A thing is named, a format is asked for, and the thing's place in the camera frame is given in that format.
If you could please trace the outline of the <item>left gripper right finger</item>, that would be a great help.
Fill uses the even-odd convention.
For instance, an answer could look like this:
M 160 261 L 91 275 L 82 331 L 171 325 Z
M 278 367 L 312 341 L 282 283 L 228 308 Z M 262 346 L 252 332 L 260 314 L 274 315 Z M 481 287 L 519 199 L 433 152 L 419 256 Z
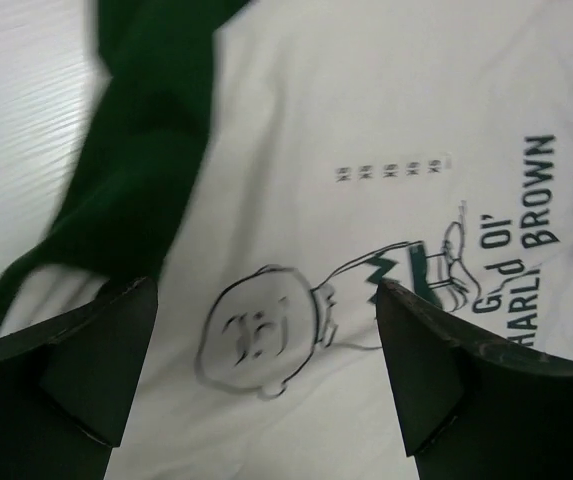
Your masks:
M 573 361 L 392 282 L 376 317 L 406 454 L 423 479 L 573 479 Z

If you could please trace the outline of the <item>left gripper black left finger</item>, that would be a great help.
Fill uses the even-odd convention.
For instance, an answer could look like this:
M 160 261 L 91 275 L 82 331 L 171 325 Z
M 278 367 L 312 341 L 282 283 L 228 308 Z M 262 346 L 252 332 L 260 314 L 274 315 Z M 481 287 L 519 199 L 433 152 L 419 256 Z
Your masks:
M 0 480 L 104 477 L 157 307 L 156 283 L 137 279 L 0 338 Z

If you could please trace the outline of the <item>green and white t shirt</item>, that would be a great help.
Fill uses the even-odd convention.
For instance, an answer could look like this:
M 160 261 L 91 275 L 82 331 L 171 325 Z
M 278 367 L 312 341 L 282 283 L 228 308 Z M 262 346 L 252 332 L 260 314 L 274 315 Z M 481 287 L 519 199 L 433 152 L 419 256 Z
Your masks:
M 573 1 L 101 1 L 109 79 L 0 336 L 159 284 L 111 479 L 413 479 L 394 281 L 573 360 Z

